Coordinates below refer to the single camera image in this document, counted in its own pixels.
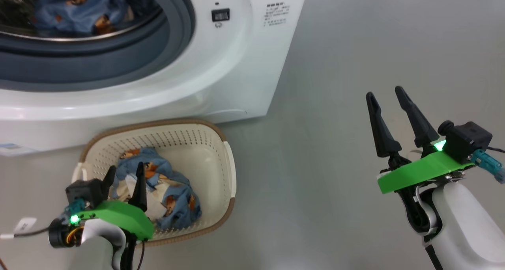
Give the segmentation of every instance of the green plastic bracket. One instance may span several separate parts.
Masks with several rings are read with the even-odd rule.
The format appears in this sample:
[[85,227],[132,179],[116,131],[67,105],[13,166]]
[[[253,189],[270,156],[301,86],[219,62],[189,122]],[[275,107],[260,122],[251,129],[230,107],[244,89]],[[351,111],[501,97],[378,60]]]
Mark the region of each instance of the green plastic bracket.
[[377,183],[382,194],[386,194],[472,165],[460,164],[440,151],[395,169],[379,178]]
[[79,218],[100,218],[137,236],[138,240],[152,239],[155,229],[144,212],[121,201],[104,201],[94,210],[82,211]]

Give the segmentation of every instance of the black cable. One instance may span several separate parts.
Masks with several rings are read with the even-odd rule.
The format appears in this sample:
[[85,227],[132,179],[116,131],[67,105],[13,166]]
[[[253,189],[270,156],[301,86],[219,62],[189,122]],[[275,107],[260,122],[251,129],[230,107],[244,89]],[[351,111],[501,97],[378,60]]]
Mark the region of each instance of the black cable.
[[498,149],[498,148],[487,147],[487,149],[488,149],[488,150],[491,150],[491,151],[496,151],[496,152],[500,152],[500,153],[505,153],[505,150]]
[[0,259],[0,268],[2,268],[2,270],[7,270],[7,266],[5,266],[4,262]]
[[144,260],[144,251],[146,250],[146,243],[142,242],[142,254],[140,255],[140,262],[138,263],[137,270],[140,270],[140,266],[142,265],[142,260]]
[[45,233],[47,231],[49,231],[49,227],[46,227],[45,229],[38,230],[38,231],[35,231],[35,232],[30,232],[30,233],[14,234],[14,237],[18,238],[18,237],[24,237],[24,236],[35,236],[35,235],[38,235],[38,234],[41,234],[41,233]]

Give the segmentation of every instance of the green led light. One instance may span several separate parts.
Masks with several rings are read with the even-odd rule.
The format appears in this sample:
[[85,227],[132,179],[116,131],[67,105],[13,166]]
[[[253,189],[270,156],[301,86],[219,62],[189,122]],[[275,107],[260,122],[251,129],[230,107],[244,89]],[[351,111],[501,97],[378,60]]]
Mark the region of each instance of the green led light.
[[438,143],[435,143],[433,146],[435,146],[437,150],[442,151],[443,146],[445,145],[446,142],[447,142],[446,140],[443,140]]
[[79,223],[81,219],[77,215],[73,215],[70,217],[70,223],[75,225],[76,223]]

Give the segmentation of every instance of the laundry basket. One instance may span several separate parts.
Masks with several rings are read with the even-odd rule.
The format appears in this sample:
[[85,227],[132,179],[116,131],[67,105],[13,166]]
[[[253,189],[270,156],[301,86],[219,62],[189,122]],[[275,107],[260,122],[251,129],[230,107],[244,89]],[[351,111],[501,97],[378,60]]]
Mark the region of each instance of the laundry basket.
[[153,239],[146,246],[207,234],[228,219],[236,192],[233,154],[222,131],[206,121],[155,121],[101,133],[84,149],[72,180],[80,176],[85,180],[103,179],[125,151],[143,147],[154,147],[175,171],[190,180],[202,208],[202,216],[182,230],[161,230],[154,223]]

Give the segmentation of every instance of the cloth with cartoon print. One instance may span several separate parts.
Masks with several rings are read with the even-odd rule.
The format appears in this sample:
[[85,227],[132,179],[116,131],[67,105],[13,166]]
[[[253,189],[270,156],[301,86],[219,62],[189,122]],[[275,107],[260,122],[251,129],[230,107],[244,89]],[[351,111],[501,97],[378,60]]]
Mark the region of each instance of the cloth with cartoon print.
[[155,218],[161,229],[183,229],[200,218],[200,201],[189,180],[182,173],[173,171],[171,164],[160,157],[154,148],[131,150],[121,156],[112,184],[112,199],[129,199],[126,180],[127,177],[137,180],[135,173],[140,162],[145,167],[148,196],[153,196],[166,208],[161,218]]
[[125,19],[128,7],[126,0],[38,0],[32,24],[39,31],[104,34]]

